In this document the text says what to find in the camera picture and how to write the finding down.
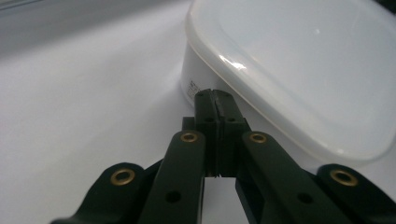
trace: plastic container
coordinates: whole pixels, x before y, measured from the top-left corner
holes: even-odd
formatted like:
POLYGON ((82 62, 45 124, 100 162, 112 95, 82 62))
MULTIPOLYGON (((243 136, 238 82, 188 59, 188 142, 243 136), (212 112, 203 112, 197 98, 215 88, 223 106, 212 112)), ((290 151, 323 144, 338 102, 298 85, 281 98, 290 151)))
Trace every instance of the plastic container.
POLYGON ((395 146, 396 20, 365 0, 197 0, 181 78, 227 83, 309 154, 348 165, 395 146))

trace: container lid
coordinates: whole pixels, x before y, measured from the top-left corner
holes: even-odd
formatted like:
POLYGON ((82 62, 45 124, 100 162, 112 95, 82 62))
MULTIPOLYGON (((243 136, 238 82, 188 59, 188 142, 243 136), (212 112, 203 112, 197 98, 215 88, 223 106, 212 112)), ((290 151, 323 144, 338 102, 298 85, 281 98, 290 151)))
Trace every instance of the container lid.
POLYGON ((196 0, 186 30, 202 60, 312 155, 353 165, 395 145, 396 20, 374 1, 196 0))

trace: white table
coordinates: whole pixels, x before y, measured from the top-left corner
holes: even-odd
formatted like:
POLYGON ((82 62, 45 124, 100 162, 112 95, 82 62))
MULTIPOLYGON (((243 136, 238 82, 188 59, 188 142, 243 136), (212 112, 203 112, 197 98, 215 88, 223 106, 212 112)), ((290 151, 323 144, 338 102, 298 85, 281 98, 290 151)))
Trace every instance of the white table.
MULTIPOLYGON (((193 108, 179 87, 189 0, 46 0, 0 11, 0 223, 69 217, 109 166, 160 160, 193 108)), ((243 102, 254 130, 316 161, 243 102)), ((396 150, 358 170, 396 199, 396 150)), ((207 179, 203 223, 248 223, 207 179)))

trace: brass screw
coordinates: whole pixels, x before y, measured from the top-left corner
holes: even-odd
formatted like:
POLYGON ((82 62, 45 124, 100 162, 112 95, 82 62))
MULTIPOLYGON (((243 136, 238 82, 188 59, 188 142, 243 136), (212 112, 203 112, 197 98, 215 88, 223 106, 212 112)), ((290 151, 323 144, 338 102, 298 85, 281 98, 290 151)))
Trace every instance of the brass screw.
POLYGON ((198 140, 198 135, 195 133, 183 133, 180 138, 181 141, 190 143, 198 140))
POLYGON ((127 185, 134 180, 134 176, 135 174, 133 170, 122 168, 114 172, 110 178, 110 181, 115 186, 127 185))
POLYGON ((330 176, 333 180, 348 187, 355 187, 359 183, 358 178, 343 170, 332 170, 330 176))
POLYGON ((264 143, 267 141, 267 138, 262 133, 253 133, 250 135, 249 139, 255 143, 264 143))

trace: black metal bracket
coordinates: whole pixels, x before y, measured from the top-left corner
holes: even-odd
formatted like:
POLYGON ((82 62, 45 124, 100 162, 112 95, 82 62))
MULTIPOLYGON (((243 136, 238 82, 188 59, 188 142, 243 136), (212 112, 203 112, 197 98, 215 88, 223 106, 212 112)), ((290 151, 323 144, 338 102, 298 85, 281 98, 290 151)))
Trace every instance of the black metal bracket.
POLYGON ((201 223, 205 177, 235 177, 249 223, 396 223, 396 203, 348 167, 312 175, 269 134, 252 132, 231 94, 195 95, 162 161, 105 170, 70 218, 52 224, 201 223))

